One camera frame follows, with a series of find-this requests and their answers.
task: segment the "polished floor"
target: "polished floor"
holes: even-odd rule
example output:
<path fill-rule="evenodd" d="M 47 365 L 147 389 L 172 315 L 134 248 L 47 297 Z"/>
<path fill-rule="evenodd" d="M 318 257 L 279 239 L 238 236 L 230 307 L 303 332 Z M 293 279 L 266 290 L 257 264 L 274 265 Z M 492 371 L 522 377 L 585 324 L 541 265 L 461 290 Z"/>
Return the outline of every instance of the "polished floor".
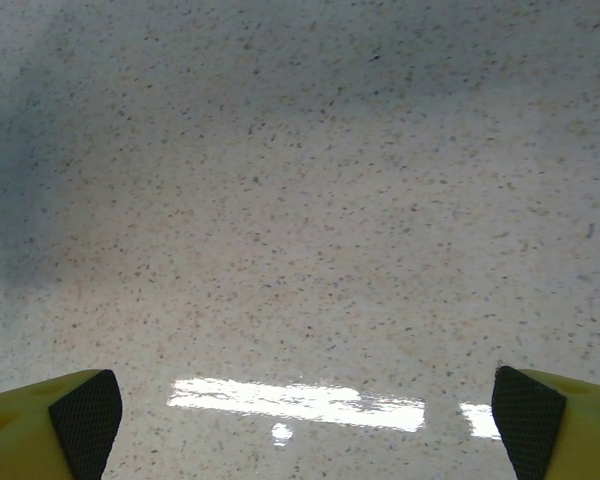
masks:
<path fill-rule="evenodd" d="M 600 383 L 549 3 L 0 2 L 0 391 L 113 369 L 105 479 L 512 480 L 497 366 Z"/>

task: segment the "terrazzo floor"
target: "terrazzo floor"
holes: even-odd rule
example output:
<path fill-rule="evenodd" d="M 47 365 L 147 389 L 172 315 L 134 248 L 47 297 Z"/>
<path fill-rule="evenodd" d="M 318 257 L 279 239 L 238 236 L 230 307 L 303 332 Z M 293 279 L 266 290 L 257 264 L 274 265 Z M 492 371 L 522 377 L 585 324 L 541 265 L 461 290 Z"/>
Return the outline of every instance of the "terrazzo floor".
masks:
<path fill-rule="evenodd" d="M 105 479 L 511 480 L 502 364 L 600 383 L 600 0 L 0 2 L 0 391 L 113 369 Z"/>

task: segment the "glossy floor surface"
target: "glossy floor surface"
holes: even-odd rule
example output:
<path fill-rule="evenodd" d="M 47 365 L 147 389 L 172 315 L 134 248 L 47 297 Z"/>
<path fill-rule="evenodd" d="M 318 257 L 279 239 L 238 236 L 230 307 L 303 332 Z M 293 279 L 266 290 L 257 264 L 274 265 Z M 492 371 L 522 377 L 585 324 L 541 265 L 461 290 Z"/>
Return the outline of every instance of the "glossy floor surface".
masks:
<path fill-rule="evenodd" d="M 513 479 L 496 367 L 600 383 L 600 0 L 537 3 L 0 2 L 0 391 L 113 369 L 105 479 Z"/>

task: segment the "speckled floor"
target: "speckled floor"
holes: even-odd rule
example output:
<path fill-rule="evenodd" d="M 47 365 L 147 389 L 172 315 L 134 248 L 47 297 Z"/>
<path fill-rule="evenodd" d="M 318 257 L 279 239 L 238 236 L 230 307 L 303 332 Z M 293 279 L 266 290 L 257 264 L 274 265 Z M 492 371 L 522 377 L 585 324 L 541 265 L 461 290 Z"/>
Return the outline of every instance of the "speckled floor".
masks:
<path fill-rule="evenodd" d="M 600 383 L 600 0 L 406 3 L 0 2 L 0 391 L 112 368 L 106 479 L 513 479 L 495 368 Z"/>

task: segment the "black rubber pad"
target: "black rubber pad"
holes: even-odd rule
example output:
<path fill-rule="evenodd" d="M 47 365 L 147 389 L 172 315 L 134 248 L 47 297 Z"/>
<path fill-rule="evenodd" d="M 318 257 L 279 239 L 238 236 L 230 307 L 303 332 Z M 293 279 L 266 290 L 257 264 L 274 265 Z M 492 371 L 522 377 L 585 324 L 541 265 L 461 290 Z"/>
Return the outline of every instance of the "black rubber pad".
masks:
<path fill-rule="evenodd" d="M 518 480 L 547 472 L 567 399 L 511 367 L 499 368 L 491 410 Z"/>
<path fill-rule="evenodd" d="M 74 480 L 100 480 L 122 419 L 116 376 L 103 370 L 49 407 Z"/>

